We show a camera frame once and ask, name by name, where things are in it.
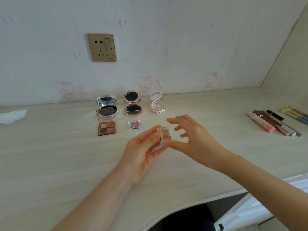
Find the outlet faceplate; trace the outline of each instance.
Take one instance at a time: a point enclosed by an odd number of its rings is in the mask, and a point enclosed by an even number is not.
[[[116,62],[116,49],[112,34],[88,34],[94,62]]]

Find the white desk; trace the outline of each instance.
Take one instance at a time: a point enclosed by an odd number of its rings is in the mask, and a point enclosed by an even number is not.
[[[293,105],[264,90],[171,94],[163,103],[165,113],[153,114],[143,97],[143,128],[128,130],[118,98],[117,133],[100,137],[95,101],[0,108],[0,113],[28,110],[24,119],[0,125],[1,230],[50,229],[110,172],[130,138],[186,113],[226,148],[280,178],[308,171],[308,126],[282,114],[303,133],[289,137],[268,133],[246,116],[249,110]],[[173,139],[180,139],[170,129]],[[147,230],[176,210],[240,192],[243,188],[225,175],[168,149],[129,193],[111,230]]]

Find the tissue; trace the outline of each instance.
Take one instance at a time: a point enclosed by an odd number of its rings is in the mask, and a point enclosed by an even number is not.
[[[10,113],[0,114],[0,124],[10,124],[25,117],[27,110],[17,110]]]

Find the forearm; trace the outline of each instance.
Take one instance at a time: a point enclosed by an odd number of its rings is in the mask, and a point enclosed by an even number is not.
[[[290,230],[308,227],[308,194],[235,154],[220,170],[242,185]]]
[[[113,169],[52,231],[108,230],[130,188],[125,174]]]

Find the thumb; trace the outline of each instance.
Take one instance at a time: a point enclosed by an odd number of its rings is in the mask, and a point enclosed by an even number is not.
[[[147,151],[150,147],[152,147],[160,138],[160,132],[155,132],[150,135],[142,144],[140,144],[143,150]]]
[[[165,140],[163,143],[164,147],[171,147],[175,150],[181,151],[183,153],[187,152],[187,143],[183,143],[176,140]]]

